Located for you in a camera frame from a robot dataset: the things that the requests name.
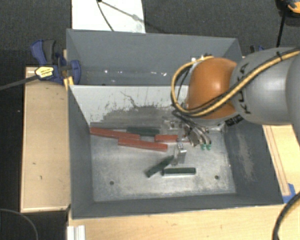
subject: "dark floor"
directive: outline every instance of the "dark floor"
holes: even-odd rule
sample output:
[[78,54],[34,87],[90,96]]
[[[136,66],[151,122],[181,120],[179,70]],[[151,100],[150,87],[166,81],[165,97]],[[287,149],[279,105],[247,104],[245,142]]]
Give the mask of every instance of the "dark floor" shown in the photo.
[[[276,45],[280,14],[275,0],[142,0],[145,29],[152,33],[238,38],[242,53],[250,45]],[[24,77],[26,64],[35,63],[29,45],[54,39],[66,47],[71,27],[71,0],[0,0],[0,85]],[[300,18],[288,18],[282,46],[300,46]],[[19,210],[23,88],[0,92],[0,205]],[[40,240],[65,238],[65,212],[29,216]],[[21,217],[2,213],[3,240],[35,239]]]

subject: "gray bin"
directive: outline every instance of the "gray bin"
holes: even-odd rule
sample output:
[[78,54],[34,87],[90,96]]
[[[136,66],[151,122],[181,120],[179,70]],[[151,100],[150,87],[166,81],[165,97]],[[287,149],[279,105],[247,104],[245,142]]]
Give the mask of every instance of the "gray bin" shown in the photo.
[[[283,203],[260,125],[242,121],[212,130],[210,151],[185,145],[185,165],[196,167],[197,173],[172,177],[157,173],[147,178],[145,171],[171,155],[174,144],[167,152],[148,151],[90,135],[90,124],[106,126],[112,120],[119,125],[159,125],[171,112],[172,74],[202,53],[241,59],[232,38],[68,30],[68,60],[78,59],[83,75],[68,93],[74,219]],[[115,72],[120,65],[128,75],[140,72],[103,77],[103,70]],[[149,77],[159,65],[166,75]]]

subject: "wooden table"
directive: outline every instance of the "wooden table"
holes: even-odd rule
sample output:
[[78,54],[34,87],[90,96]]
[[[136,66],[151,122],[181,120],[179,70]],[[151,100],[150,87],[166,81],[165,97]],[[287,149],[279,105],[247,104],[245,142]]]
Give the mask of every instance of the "wooden table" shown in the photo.
[[[26,75],[33,75],[27,68]],[[27,83],[21,212],[59,211],[70,204],[67,148],[67,95],[64,87],[38,80]],[[264,127],[281,183],[300,191],[300,148],[290,125]],[[283,205],[205,210],[156,215],[72,220],[85,225],[87,240],[270,240]],[[281,227],[280,240],[300,239],[300,202]]]

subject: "bin floor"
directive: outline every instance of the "bin floor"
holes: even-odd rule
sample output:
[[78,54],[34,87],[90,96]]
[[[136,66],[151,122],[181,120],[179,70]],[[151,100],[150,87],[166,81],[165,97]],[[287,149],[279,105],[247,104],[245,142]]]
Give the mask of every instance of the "bin floor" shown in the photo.
[[[117,139],[92,135],[94,201],[234,194],[236,189],[223,134],[212,131],[209,137],[212,140],[211,150],[185,143],[187,154],[184,164],[175,166],[194,167],[195,175],[162,176],[158,172],[147,178],[145,172],[148,169],[174,154],[175,143],[168,144],[167,152],[160,152],[118,146]],[[142,139],[153,141],[151,137]]]

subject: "clamp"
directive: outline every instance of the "clamp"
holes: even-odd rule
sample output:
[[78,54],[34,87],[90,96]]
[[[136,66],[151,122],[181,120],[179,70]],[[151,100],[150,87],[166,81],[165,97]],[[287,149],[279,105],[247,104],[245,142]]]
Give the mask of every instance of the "clamp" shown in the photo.
[[63,85],[67,74],[70,72],[73,83],[77,85],[81,78],[81,66],[78,60],[71,60],[67,65],[66,59],[55,53],[55,40],[37,40],[31,46],[32,56],[38,61],[40,67],[35,71],[39,80],[46,80]]

